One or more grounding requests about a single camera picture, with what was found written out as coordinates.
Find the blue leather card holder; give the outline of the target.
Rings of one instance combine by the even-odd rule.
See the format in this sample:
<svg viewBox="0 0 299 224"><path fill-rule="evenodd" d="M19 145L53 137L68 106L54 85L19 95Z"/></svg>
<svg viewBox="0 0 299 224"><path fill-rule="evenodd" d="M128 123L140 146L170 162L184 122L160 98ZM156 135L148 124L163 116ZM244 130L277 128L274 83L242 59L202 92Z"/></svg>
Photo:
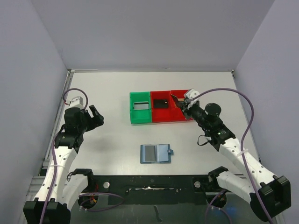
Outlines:
<svg viewBox="0 0 299 224"><path fill-rule="evenodd" d="M170 144L156 144L153 145L156 147L156 161L155 162L146 162L144 160L144 148L149 145L140 146L140 163L141 164L164 164L171 163L171 157L174 155L173 150L170 147Z"/></svg>

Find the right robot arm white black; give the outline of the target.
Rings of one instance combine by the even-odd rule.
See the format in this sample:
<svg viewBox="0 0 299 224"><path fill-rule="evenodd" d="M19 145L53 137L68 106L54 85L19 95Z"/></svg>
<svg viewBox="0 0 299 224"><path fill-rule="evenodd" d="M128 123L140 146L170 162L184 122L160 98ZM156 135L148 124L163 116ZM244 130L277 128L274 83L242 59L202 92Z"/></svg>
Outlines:
<svg viewBox="0 0 299 224"><path fill-rule="evenodd" d="M254 214L264 222L290 208L289 180L284 176L278 177L246 149L241 149L239 140L220 119L221 107L218 104L209 103L202 109L199 102L189 107L185 100L180 101L176 97L173 100L186 118L193 119L202 128L207 142L246 176L246 179L242 179L225 167L216 168L208 174L210 189L231 191L246 201Z"/></svg>

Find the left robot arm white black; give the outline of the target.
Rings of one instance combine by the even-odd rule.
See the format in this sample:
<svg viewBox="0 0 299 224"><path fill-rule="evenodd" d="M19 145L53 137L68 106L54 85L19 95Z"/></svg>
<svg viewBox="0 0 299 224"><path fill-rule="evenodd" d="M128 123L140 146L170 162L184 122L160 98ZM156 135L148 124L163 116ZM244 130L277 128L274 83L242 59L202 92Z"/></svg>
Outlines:
<svg viewBox="0 0 299 224"><path fill-rule="evenodd" d="M29 224L68 224L71 209L82 192L95 189L93 171L77 168L70 171L83 143L84 133L104 124L104 117L91 105L88 110L78 106L65 110L64 124L52 144L52 160L45 179L23 212Z"/></svg>

